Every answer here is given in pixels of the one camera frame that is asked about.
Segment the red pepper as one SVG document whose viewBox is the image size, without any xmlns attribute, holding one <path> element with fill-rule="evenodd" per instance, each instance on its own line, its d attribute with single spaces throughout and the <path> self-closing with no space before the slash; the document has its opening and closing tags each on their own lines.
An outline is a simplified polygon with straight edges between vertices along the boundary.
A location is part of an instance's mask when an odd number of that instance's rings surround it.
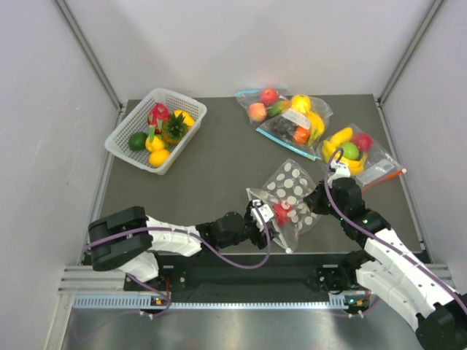
<svg viewBox="0 0 467 350">
<path fill-rule="evenodd" d="M 284 226 L 290 221 L 291 206 L 287 201 L 280 201 L 273 205 L 275 220 L 278 226 Z"/>
</svg>

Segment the polka dot zip bag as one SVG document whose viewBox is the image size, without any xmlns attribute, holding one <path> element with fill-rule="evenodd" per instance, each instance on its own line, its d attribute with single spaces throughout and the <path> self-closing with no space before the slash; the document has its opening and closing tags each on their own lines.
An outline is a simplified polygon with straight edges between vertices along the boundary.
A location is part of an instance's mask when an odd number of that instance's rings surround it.
<svg viewBox="0 0 467 350">
<path fill-rule="evenodd" d="M 275 203 L 287 201 L 291 206 L 290 221 L 278 226 L 274 219 L 274 241 L 286 253 L 293 253 L 298 247 L 299 236 L 311 230 L 318 215 L 312 213 L 303 202 L 305 196 L 316 188 L 310 175 L 294 160 L 287 159 L 261 188 L 247 188 L 250 200 L 259 199 L 272 209 Z"/>
</svg>

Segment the orange pineapple with green leaves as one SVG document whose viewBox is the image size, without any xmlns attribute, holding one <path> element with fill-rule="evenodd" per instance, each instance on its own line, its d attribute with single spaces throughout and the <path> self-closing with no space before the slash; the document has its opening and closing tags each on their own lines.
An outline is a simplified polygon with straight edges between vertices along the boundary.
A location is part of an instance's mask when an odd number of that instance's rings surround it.
<svg viewBox="0 0 467 350">
<path fill-rule="evenodd" d="M 182 141 L 187 132 L 188 126 L 185 123 L 183 113 L 171 113 L 169 118 L 162 124 L 161 136 L 167 144 L 177 145 Z"/>
</svg>

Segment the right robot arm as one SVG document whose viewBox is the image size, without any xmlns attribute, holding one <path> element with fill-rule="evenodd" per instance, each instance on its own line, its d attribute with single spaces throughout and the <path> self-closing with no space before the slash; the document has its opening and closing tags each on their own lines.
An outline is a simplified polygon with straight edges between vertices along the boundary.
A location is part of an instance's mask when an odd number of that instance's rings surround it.
<svg viewBox="0 0 467 350">
<path fill-rule="evenodd" d="M 466 348 L 466 296 L 430 271 L 389 222 L 366 207 L 354 179 L 321 181 L 304 203 L 314 214 L 338 219 L 360 246 L 339 263 L 346 287 L 373 292 L 412 328 L 423 349 Z"/>
</svg>

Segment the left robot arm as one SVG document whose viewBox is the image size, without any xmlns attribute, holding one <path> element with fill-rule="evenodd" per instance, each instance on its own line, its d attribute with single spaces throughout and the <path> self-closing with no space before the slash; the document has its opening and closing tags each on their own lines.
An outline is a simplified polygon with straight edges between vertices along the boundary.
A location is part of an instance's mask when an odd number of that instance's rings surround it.
<svg viewBox="0 0 467 350">
<path fill-rule="evenodd" d="M 157 289 L 166 278 L 157 253 L 195 257 L 207 250 L 217 254 L 244 241 L 270 249 L 273 221 L 273 210 L 260 200 L 250 201 L 243 215 L 229 212 L 213 222 L 191 226 L 158 221 L 146 215 L 143 207 L 133 206 L 90 223 L 85 251 L 90 253 L 93 270 L 120 270 Z"/>
</svg>

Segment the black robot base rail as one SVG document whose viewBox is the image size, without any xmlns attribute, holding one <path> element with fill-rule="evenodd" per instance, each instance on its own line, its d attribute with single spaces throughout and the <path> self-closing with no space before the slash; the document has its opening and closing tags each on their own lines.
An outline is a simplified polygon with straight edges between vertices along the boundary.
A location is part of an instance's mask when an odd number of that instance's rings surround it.
<svg viewBox="0 0 467 350">
<path fill-rule="evenodd" d="M 328 292 L 358 288 L 350 269 L 349 254 L 271 254 L 264 265 L 253 268 L 259 255 L 238 254 L 232 266 L 219 257 L 161 255 L 158 276 L 147 284 L 170 292 L 176 301 L 266 301 L 285 298 L 308 300 Z"/>
</svg>

